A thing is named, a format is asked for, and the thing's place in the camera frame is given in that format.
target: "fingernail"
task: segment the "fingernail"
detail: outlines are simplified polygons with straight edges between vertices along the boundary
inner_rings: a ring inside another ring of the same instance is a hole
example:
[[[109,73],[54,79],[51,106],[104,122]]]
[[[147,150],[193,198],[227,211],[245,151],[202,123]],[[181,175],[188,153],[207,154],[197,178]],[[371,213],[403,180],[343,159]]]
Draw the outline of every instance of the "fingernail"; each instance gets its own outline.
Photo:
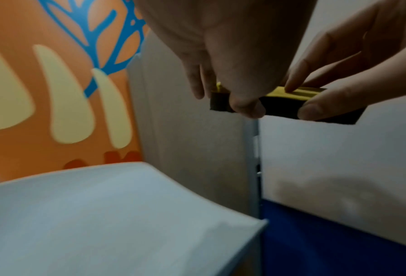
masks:
[[[315,104],[308,104],[300,108],[297,116],[301,120],[314,121],[321,119],[323,114],[324,111],[320,106]]]
[[[254,106],[254,109],[252,111],[252,116],[255,119],[259,119],[265,116],[265,107],[263,107],[262,103],[258,101],[256,105]]]

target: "blue floor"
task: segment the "blue floor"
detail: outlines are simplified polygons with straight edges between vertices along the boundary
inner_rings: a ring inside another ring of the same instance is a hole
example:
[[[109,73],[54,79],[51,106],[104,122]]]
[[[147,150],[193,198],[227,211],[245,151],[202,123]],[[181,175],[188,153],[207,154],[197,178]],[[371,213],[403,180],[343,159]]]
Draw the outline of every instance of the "blue floor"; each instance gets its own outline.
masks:
[[[264,276],[406,276],[406,246],[269,201]]]

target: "orange wall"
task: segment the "orange wall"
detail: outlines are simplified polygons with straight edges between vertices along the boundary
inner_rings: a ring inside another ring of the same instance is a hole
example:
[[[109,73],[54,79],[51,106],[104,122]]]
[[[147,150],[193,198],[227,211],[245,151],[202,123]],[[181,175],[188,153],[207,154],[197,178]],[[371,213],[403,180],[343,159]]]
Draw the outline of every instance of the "orange wall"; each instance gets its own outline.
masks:
[[[71,2],[81,7],[84,1],[90,0],[53,2],[71,11]],[[113,22],[98,37],[96,46],[99,68],[117,45],[127,13],[134,13],[132,16],[136,14],[140,19],[137,11],[128,10],[126,4],[129,4],[126,0],[95,0],[89,7],[88,22],[91,28],[103,22],[111,11],[116,12]],[[53,11],[64,26],[86,43],[77,23],[63,13],[59,14],[57,9]],[[135,32],[123,43],[116,63],[128,60],[137,51],[144,35]],[[139,140],[125,70],[110,73],[109,78],[125,101],[133,130],[131,141],[122,148],[112,145],[105,120],[105,108],[99,91],[95,90],[87,97],[94,112],[94,130],[82,141],[61,143],[51,134],[51,122],[53,116],[56,116],[51,110],[51,87],[34,53],[34,45],[46,46],[60,56],[83,89],[88,87],[93,77],[91,69],[95,66],[92,58],[45,11],[41,0],[0,0],[0,56],[24,84],[35,106],[34,113],[27,119],[0,129],[0,181],[63,168],[118,162],[123,161],[123,158],[125,161],[140,160]]]

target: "cream leaf shape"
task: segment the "cream leaf shape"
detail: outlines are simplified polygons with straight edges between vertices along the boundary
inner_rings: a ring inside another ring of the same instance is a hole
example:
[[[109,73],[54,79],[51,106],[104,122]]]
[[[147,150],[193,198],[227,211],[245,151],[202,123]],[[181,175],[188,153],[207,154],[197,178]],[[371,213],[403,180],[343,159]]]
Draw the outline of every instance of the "cream leaf shape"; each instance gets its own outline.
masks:
[[[23,122],[34,112],[29,91],[0,55],[0,130]]]
[[[124,98],[102,70],[94,68],[91,71],[99,87],[111,144],[116,149],[124,148],[132,140],[132,123]]]
[[[73,144],[88,138],[94,131],[95,117],[82,86],[52,49],[35,45],[34,51],[49,87],[53,139]]]

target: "wall mural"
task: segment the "wall mural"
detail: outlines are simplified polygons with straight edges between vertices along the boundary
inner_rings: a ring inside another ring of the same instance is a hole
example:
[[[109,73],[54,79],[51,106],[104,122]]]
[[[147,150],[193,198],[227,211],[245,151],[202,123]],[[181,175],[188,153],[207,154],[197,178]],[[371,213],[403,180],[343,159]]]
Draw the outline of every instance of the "wall mural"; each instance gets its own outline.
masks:
[[[140,161],[125,68],[130,0],[0,1],[0,181]]]

